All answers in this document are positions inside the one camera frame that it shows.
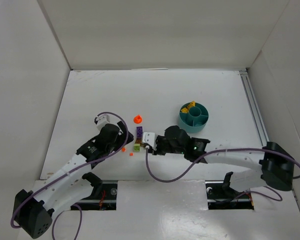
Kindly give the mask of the light green lego brick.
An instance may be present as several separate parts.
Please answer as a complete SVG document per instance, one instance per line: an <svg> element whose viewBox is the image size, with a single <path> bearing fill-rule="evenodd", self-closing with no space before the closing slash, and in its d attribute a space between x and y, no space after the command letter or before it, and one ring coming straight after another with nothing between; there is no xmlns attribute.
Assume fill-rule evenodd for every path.
<svg viewBox="0 0 300 240"><path fill-rule="evenodd" d="M135 143L135 144L133 145L133 152L138 153L138 152L140 152L140 151L141 151L141 145L140 145L139 143Z"/></svg>

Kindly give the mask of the yellow lego brick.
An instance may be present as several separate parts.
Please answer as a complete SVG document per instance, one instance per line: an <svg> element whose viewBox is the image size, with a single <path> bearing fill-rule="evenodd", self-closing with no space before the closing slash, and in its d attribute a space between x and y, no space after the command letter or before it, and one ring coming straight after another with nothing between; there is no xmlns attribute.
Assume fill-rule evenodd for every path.
<svg viewBox="0 0 300 240"><path fill-rule="evenodd" d="M189 112L188 108L184 107L180 110L182 113L187 114Z"/></svg>
<svg viewBox="0 0 300 240"><path fill-rule="evenodd" d="M195 107L196 106L196 102L195 101L191 101L188 105L187 105L187 110L189 110L190 108L192 107Z"/></svg>

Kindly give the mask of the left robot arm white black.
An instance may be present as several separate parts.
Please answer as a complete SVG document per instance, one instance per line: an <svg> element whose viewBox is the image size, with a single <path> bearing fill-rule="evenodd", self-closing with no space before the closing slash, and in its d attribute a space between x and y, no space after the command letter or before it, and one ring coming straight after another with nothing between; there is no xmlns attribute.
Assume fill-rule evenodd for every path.
<svg viewBox="0 0 300 240"><path fill-rule="evenodd" d="M41 188L22 189L15 195L11 226L23 229L33 240L41 237L60 213L101 189L103 181L92 170L133 139L123 121L99 126L99 134L79 147Z"/></svg>

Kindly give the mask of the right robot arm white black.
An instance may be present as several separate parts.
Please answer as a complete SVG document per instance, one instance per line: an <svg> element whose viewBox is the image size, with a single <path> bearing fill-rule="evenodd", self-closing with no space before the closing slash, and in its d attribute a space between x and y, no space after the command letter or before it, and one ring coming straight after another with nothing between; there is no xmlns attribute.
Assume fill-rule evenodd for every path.
<svg viewBox="0 0 300 240"><path fill-rule="evenodd" d="M228 172L223 187L236 192L250 188L271 187L292 190L296 161L280 145L267 142L262 148L226 148L206 152L208 139L190 137L177 125L168 127L164 135L144 133L142 141L150 146L153 155L180 154L192 163L226 164L245 168Z"/></svg>

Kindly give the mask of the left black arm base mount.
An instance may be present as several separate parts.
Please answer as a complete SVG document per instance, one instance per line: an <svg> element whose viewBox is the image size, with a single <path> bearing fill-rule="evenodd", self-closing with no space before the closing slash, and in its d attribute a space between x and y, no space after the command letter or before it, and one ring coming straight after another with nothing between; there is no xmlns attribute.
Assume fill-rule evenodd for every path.
<svg viewBox="0 0 300 240"><path fill-rule="evenodd" d="M83 175L92 187L91 193L76 204L84 211L115 211L117 209L118 182L103 181L89 172Z"/></svg>

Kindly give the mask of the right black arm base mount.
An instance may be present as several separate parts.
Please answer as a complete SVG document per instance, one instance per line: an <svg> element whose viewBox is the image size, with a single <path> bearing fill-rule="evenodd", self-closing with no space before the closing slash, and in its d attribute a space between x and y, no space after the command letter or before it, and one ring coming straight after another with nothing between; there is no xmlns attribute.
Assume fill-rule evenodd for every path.
<svg viewBox="0 0 300 240"><path fill-rule="evenodd" d="M205 183L207 206L209 210L254 210L250 193L241 193L230 188L230 178L233 172L228 172L223 181L207 181Z"/></svg>

